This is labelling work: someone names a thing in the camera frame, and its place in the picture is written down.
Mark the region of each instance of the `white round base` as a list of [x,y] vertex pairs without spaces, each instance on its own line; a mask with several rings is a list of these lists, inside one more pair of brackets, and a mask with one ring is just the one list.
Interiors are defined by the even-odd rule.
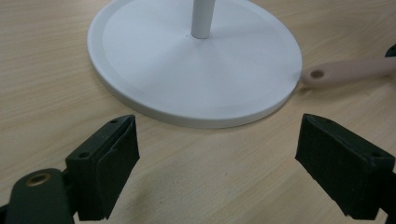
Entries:
[[164,122],[226,128],[274,112],[302,71],[300,49],[273,15],[217,0],[208,39],[191,36],[192,0],[114,0],[93,20],[88,50],[112,93]]

